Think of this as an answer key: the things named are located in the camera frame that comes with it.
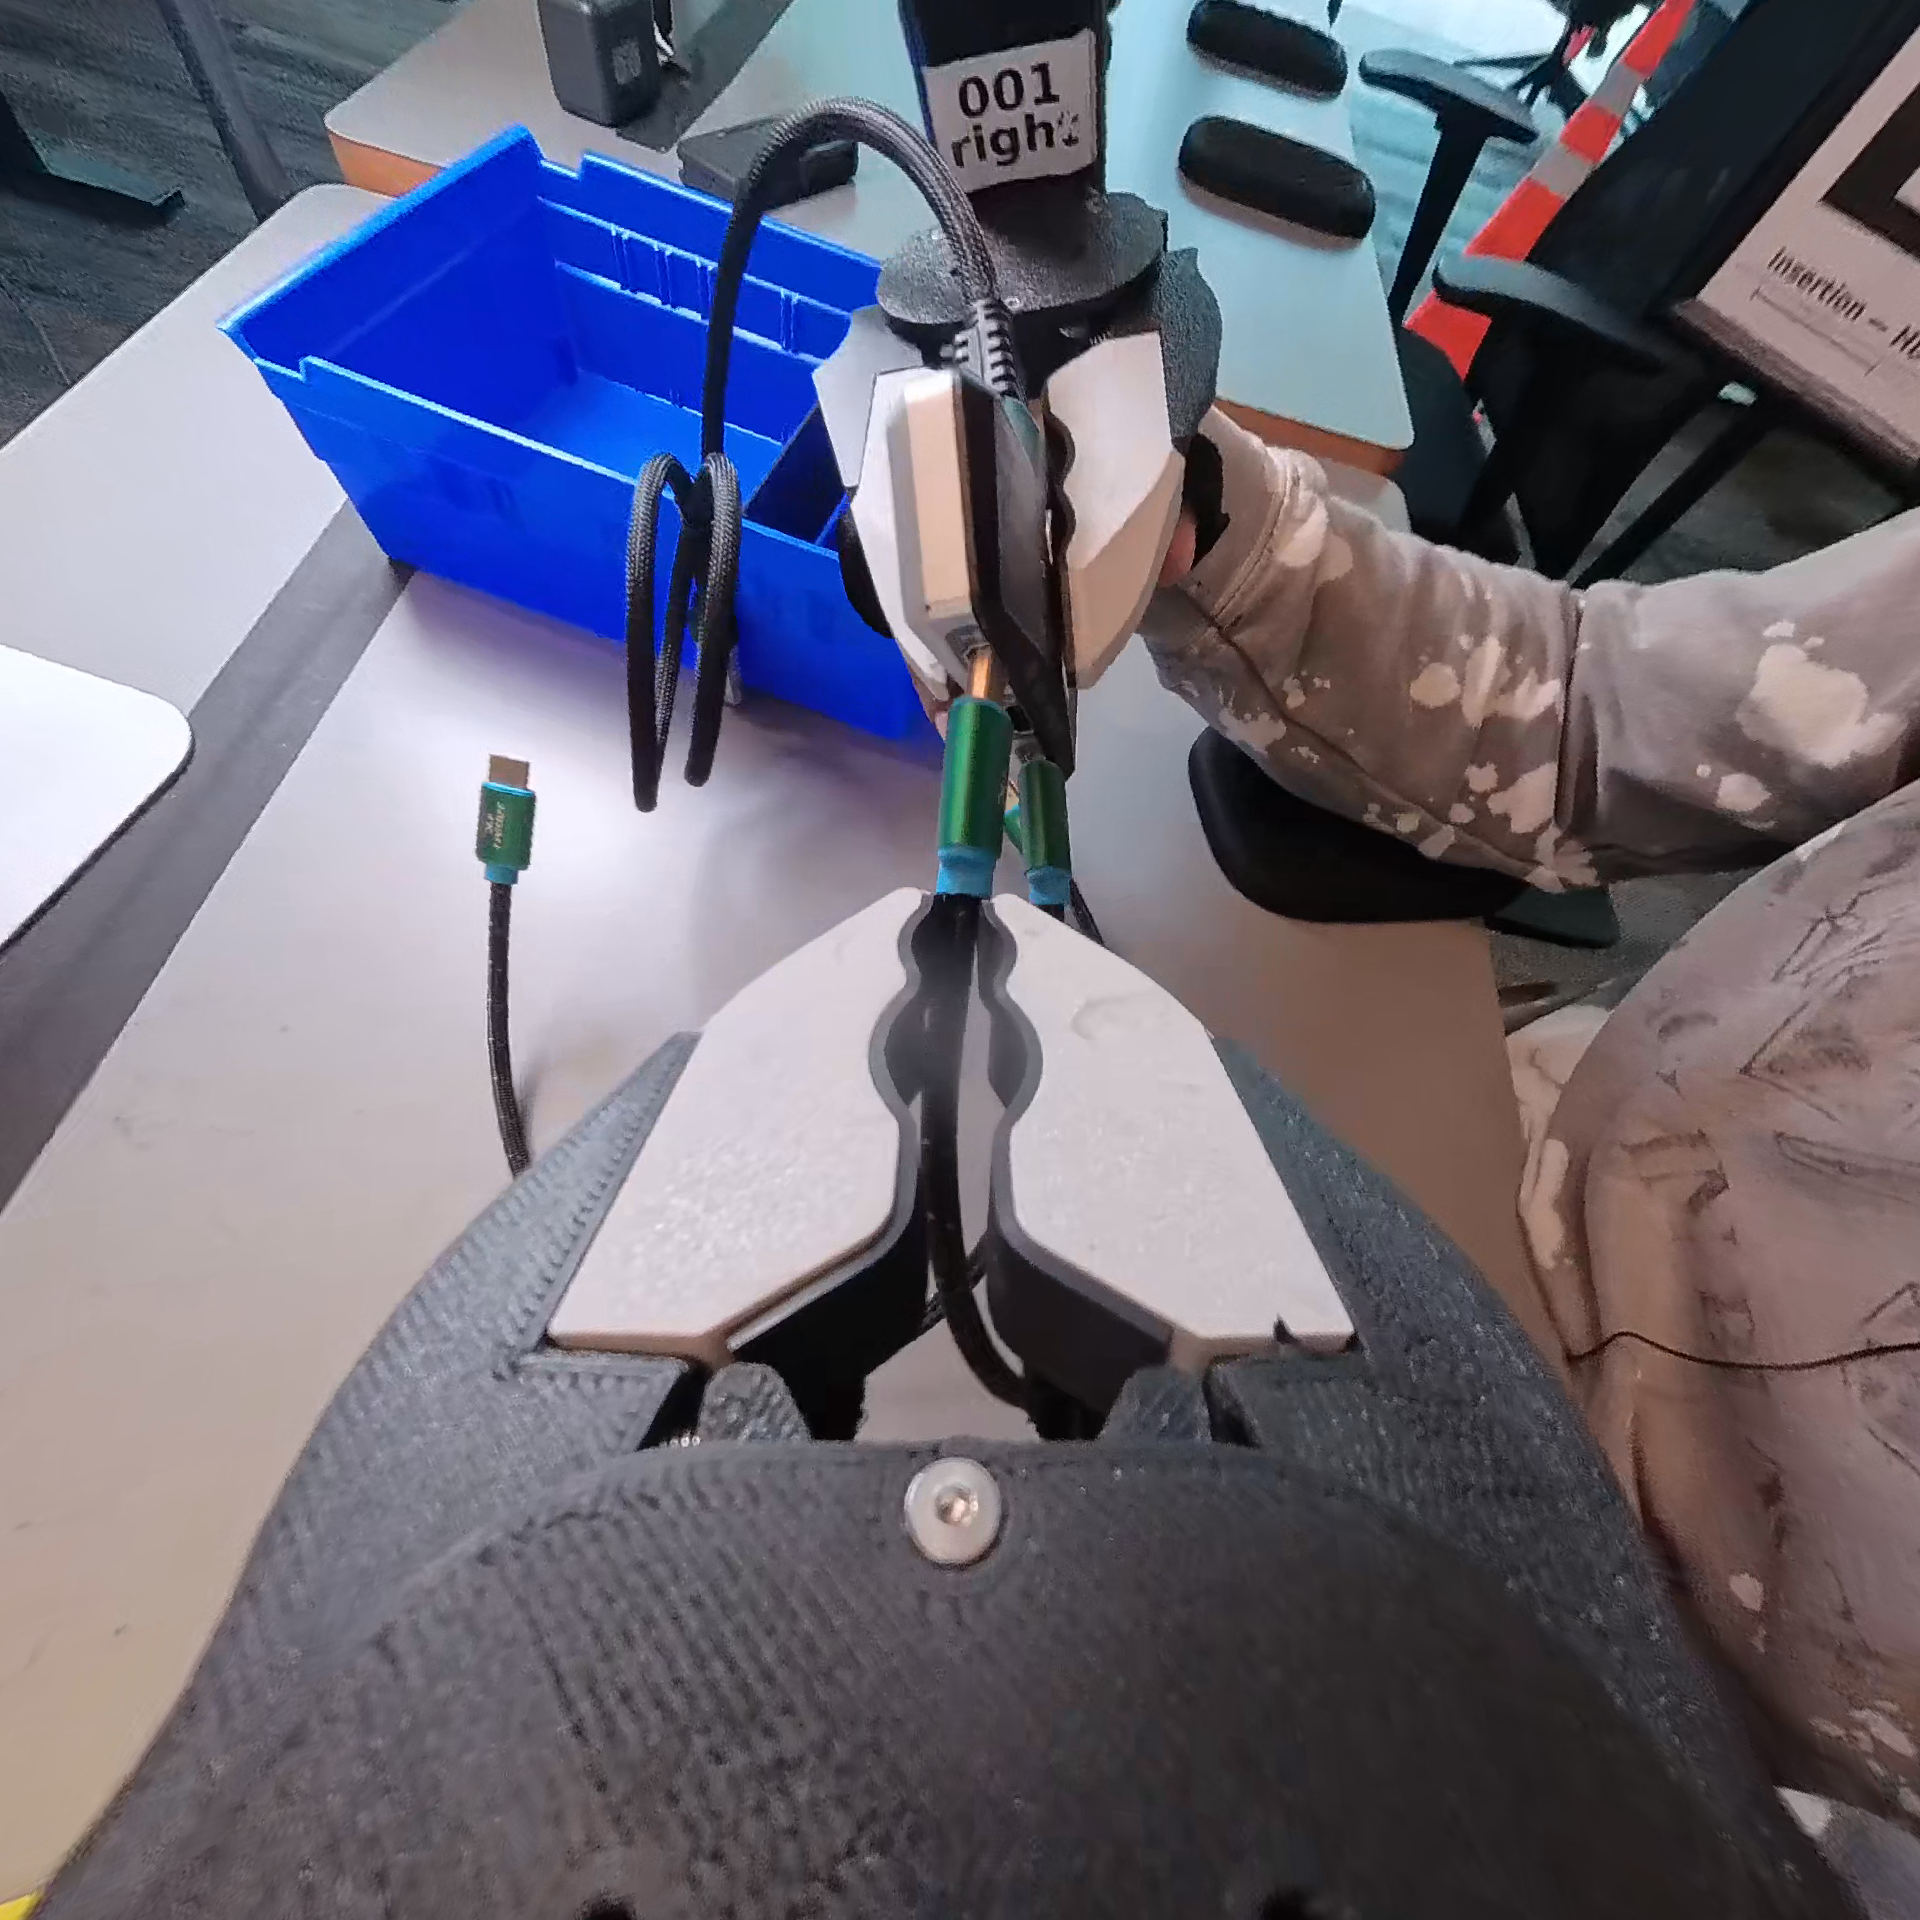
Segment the white printed poster board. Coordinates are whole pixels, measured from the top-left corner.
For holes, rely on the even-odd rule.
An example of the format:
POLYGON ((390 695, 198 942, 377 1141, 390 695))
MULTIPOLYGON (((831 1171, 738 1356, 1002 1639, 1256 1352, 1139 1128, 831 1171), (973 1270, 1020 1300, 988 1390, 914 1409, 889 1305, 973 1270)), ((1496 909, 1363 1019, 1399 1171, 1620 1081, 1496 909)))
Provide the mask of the white printed poster board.
POLYGON ((1726 198, 1673 319, 1771 396, 1918 477, 1918 5, 1758 5, 1761 80, 1809 80, 1815 28, 1841 26, 1811 102, 1726 198))

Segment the black office chair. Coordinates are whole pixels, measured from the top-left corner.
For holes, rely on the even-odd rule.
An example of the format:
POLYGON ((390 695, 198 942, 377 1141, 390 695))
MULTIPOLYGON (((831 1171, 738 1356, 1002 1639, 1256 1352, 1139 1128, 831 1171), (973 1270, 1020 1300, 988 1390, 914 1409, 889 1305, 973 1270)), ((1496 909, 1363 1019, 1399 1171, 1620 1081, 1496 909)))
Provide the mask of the black office chair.
POLYGON ((1626 160, 1646 162, 1644 136, 1613 144, 1528 264, 1438 251, 1441 290, 1488 319, 1471 374, 1399 322, 1414 419, 1399 483, 1425 538, 1533 555, 1572 584, 1620 579, 1783 422, 1639 290, 1662 273, 1655 212, 1601 235, 1626 160))

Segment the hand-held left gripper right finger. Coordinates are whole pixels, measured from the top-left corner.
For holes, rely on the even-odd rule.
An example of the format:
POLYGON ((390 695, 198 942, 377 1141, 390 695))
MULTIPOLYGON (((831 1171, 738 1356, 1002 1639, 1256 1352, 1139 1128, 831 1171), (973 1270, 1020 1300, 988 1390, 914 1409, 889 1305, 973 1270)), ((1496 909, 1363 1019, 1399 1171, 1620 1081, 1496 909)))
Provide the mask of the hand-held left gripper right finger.
POLYGON ((985 1286, 1022 1372, 1115 1404, 1142 1368, 1203 1378, 1354 1322, 1204 1029, 1110 948, 1022 899, 981 910, 988 1085, 985 1286))

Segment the black desk foot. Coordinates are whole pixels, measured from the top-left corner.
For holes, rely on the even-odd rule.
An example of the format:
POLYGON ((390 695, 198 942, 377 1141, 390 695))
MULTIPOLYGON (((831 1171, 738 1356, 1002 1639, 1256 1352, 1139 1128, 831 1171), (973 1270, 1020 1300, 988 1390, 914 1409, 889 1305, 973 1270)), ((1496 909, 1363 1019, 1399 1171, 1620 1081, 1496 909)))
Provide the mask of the black desk foot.
POLYGON ((36 144, 6 94, 0 118, 6 194, 44 207, 67 207, 121 229, 158 229, 184 209, 181 187, 158 187, 99 158, 36 144))

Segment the person in bleached grey hoodie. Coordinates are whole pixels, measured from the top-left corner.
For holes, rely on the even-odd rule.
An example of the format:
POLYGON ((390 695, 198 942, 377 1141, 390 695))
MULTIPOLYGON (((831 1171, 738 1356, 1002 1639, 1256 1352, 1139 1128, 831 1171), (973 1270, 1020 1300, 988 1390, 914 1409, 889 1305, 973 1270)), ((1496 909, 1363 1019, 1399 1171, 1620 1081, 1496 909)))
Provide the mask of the person in bleached grey hoodie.
POLYGON ((1788 1791, 1918 1832, 1918 879, 1783 856, 1574 1057, 1522 1182, 1572 1396, 1788 1791))

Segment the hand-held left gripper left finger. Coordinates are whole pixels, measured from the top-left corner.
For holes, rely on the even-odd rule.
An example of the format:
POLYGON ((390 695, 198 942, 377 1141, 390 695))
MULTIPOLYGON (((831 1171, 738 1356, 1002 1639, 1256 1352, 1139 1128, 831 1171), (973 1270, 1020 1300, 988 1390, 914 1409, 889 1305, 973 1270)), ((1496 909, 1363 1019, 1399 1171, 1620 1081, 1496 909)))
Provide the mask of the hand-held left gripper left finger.
POLYGON ((919 1128, 889 1039, 932 899, 881 896, 697 1035, 548 1317, 548 1343, 717 1368, 852 1282, 919 1216, 919 1128))

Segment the white monitor stand base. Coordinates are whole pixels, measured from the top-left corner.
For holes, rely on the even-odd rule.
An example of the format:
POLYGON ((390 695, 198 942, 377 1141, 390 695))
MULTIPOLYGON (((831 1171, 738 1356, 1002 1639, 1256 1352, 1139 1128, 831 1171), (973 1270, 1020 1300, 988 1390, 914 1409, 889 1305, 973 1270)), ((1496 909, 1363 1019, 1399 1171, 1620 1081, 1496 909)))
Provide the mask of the white monitor stand base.
POLYGON ((181 777, 191 717, 169 701, 5 647, 5 945, 181 777))

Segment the grey desk with orange edge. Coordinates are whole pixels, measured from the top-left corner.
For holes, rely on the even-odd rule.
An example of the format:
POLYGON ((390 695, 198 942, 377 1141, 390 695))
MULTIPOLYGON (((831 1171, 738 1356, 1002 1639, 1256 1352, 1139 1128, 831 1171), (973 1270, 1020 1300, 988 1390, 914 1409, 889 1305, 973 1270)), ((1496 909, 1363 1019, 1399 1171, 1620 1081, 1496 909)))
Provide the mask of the grey desk with orange edge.
MULTIPOLYGON (((858 94, 919 118, 919 80, 894 5, 795 5, 702 125, 858 94)), ((1188 5, 1119 5, 1107 180, 1164 207, 1195 247, 1226 319, 1219 396, 1251 432, 1371 474, 1410 445, 1394 327, 1371 241, 1323 244, 1203 196, 1175 167, 1193 121, 1242 118, 1353 158, 1344 102, 1299 102, 1188 46, 1188 5)), ((675 176, 674 154, 567 116, 548 80, 534 5, 463 5, 393 70, 323 118, 342 180, 399 196, 497 131, 526 126, 543 158, 585 154, 675 176)))

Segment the person's right forearm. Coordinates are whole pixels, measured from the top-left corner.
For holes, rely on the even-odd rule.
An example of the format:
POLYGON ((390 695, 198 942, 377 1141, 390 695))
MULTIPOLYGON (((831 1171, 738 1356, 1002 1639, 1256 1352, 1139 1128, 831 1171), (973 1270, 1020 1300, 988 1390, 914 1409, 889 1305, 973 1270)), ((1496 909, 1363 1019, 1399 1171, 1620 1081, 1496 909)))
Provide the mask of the person's right forearm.
POLYGON ((1388 528, 1211 407, 1158 679, 1278 783, 1540 892, 1848 845, 1918 879, 1918 514, 1763 571, 1572 589, 1388 528))

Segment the blue plastic bin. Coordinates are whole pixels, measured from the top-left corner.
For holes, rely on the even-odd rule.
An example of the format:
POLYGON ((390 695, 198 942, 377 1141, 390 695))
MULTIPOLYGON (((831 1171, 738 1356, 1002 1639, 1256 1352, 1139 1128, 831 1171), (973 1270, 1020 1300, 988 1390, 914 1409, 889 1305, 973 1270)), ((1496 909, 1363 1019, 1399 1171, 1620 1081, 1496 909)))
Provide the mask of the blue plastic bin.
MULTIPOLYGON (((394 563, 627 638, 637 471, 702 465, 710 299, 728 209, 503 131, 311 256, 223 333, 394 563)), ((877 261, 764 222, 742 286, 726 451, 745 500, 745 690, 876 738, 928 738, 894 643, 849 603, 845 487, 814 374, 877 261)))

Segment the flat black box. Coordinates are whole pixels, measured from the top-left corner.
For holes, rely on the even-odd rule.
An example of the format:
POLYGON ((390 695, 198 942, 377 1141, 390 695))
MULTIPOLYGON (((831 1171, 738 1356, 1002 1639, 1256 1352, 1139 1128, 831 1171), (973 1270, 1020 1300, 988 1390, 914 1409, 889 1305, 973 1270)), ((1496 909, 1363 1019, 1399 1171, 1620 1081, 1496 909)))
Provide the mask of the flat black box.
MULTIPOLYGON (((781 118, 771 116, 723 131, 688 135, 675 146, 683 182, 712 198, 736 202, 745 176, 776 126, 781 118)), ((781 167, 771 207, 795 207, 849 187, 857 180, 858 146, 845 136, 821 136, 802 146, 802 154, 781 160, 781 167)))

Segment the black power adapter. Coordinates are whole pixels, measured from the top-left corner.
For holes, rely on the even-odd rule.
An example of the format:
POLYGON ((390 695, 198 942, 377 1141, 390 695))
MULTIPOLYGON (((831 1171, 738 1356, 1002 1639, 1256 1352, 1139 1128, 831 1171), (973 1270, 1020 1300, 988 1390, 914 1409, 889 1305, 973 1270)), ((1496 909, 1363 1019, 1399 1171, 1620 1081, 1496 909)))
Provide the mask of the black power adapter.
POLYGON ((537 5, 559 105, 597 126, 637 125, 675 54, 675 5, 537 5))

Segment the orange and white striped cone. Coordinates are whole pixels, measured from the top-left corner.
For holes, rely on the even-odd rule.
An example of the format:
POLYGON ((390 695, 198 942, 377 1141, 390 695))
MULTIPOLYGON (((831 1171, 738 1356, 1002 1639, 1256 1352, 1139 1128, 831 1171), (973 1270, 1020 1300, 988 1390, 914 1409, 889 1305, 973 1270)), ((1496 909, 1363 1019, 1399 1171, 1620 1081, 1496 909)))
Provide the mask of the orange and white striped cone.
MULTIPOLYGON (((1471 237, 1463 261, 1528 264, 1540 235, 1572 196, 1586 182, 1598 162, 1623 136, 1623 121, 1637 105, 1644 84, 1660 73, 1673 54, 1691 5, 1660 5, 1637 28, 1620 59, 1607 70, 1595 94, 1572 116, 1545 158, 1501 198, 1496 215, 1471 237)), ((1471 80, 1453 62, 1426 55, 1365 55, 1363 83, 1391 92, 1429 112, 1438 126, 1438 151, 1426 167, 1414 222, 1406 229, 1394 285, 1388 290, 1388 316, 1410 327, 1421 341, 1441 350, 1453 374, 1471 374, 1471 362, 1488 330, 1463 305, 1441 290, 1434 268, 1443 229, 1471 182, 1479 154, 1492 141, 1528 144, 1533 116, 1479 80, 1471 80)))

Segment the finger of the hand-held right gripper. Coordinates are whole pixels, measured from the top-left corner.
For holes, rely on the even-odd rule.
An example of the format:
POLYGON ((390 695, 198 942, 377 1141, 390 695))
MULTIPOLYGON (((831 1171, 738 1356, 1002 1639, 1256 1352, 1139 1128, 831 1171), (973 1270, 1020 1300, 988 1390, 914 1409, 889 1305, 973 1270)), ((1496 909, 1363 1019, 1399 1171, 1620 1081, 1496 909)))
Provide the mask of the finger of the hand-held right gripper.
POLYGON ((876 590, 864 545, 857 527, 857 492, 864 471, 868 425, 881 375, 908 369, 908 341, 899 336, 881 308, 852 315, 842 346, 814 374, 817 413, 831 436, 831 451, 842 480, 845 505, 836 523, 836 552, 842 589, 852 610, 884 640, 894 640, 889 610, 876 590))
POLYGON ((1119 333, 1076 355, 1047 378, 1046 413, 1066 436, 1066 658, 1076 683, 1098 683, 1137 638, 1182 517, 1164 336, 1119 333))

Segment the black wrist rest pad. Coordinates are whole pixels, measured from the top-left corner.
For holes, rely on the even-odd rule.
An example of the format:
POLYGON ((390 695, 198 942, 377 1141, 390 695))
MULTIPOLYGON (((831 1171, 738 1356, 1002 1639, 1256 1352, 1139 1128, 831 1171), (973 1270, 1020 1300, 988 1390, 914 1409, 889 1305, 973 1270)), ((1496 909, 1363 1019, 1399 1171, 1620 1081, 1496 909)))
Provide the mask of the black wrist rest pad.
POLYGON ((1344 46, 1325 26, 1256 5, 1195 5, 1188 46, 1220 70, 1311 102, 1332 102, 1348 83, 1344 46))
POLYGON ((1354 160, 1228 116, 1188 125, 1178 173, 1219 202, 1332 241, 1365 241, 1379 215, 1354 160))

